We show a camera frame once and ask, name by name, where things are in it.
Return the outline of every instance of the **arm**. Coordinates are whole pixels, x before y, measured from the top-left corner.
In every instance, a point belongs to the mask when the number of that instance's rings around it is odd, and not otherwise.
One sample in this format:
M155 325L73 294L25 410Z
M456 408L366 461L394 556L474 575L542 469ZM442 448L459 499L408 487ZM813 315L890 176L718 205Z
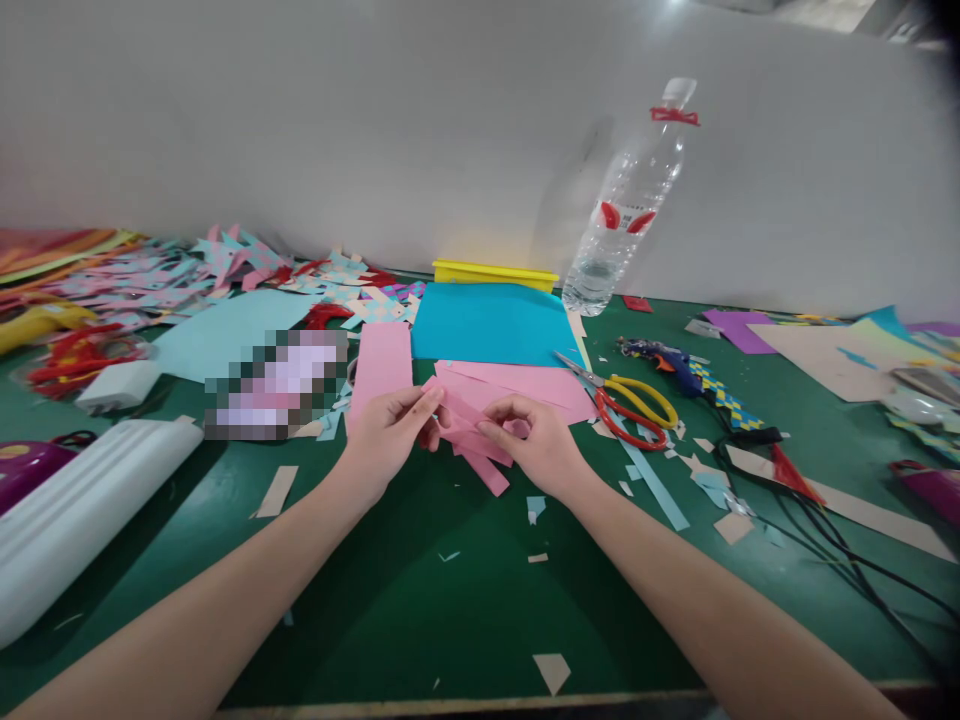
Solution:
M413 442L435 451L442 390L367 406L330 474L243 545L94 648L8 717L208 718L280 617L381 497Z
M526 440L494 422L479 430L583 523L731 717L902 720L796 620L604 483L555 410L513 395L486 414L528 422Z

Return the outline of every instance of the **white wall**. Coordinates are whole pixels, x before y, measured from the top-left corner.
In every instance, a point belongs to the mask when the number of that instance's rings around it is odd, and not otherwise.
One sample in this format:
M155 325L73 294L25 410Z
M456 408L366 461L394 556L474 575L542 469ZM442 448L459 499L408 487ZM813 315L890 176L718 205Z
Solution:
M7 0L0 33L0 224L562 274L683 75L704 126L625 290L960 315L943 60L875 38L682 0Z

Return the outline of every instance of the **hand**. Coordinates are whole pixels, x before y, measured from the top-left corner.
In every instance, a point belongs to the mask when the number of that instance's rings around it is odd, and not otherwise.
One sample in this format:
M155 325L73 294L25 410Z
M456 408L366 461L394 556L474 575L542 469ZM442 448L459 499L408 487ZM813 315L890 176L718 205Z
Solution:
M477 430L510 453L533 484L548 495L565 502L561 495L598 479L580 454L567 423L550 405L523 395L508 395L483 412L492 422L481 422ZM501 427L518 418L530 425L526 440Z
M337 468L357 481L371 482L379 498L410 456L415 440L420 447L437 451L440 425L450 427L451 422L450 412L439 407L442 399L443 388L424 394L419 387L373 398L351 426Z

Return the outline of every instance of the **bottle cap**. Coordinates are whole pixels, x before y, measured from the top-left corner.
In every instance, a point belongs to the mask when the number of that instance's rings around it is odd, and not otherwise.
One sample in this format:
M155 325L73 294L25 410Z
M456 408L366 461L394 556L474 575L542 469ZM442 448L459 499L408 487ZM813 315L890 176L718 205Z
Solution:
M692 78L673 78L663 90L663 99L683 107L693 97L693 91L696 89L697 81Z

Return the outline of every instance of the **white power adapter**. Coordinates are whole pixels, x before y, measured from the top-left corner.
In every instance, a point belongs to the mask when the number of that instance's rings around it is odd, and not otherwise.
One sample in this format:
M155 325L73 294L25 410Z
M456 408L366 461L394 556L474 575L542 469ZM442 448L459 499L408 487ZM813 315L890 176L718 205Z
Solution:
M108 365L74 403L89 415L135 407L144 401L160 377L153 360Z

